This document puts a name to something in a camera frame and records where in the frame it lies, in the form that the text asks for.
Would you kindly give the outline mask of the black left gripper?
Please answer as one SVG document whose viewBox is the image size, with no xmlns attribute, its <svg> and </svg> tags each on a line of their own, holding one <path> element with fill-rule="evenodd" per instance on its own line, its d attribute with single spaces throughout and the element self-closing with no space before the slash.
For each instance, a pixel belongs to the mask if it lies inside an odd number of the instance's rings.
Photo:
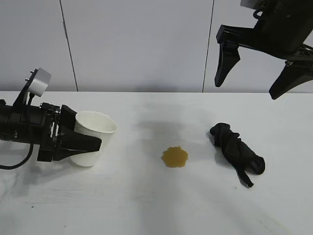
<svg viewBox="0 0 313 235">
<path fill-rule="evenodd" d="M 72 131 L 76 114 L 67 105 L 24 105 L 21 112 L 12 113 L 12 125 L 18 142 L 39 146 L 37 161 L 61 161 L 73 155 L 97 152 L 101 147 L 100 138 Z"/>
</svg>

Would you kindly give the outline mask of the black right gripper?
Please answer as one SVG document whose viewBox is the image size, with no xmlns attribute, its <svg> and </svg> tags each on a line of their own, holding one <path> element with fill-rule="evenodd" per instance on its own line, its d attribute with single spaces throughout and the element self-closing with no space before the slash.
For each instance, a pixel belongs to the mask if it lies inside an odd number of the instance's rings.
<svg viewBox="0 0 313 235">
<path fill-rule="evenodd" d="M 286 60 L 285 67 L 269 89 L 276 100 L 291 89 L 313 80 L 313 48 L 304 41 L 313 30 L 311 0 L 243 0 L 253 9 L 253 28 L 221 25 L 216 35 L 220 45 L 215 86 L 220 87 L 240 61 L 239 47 Z"/>
</svg>

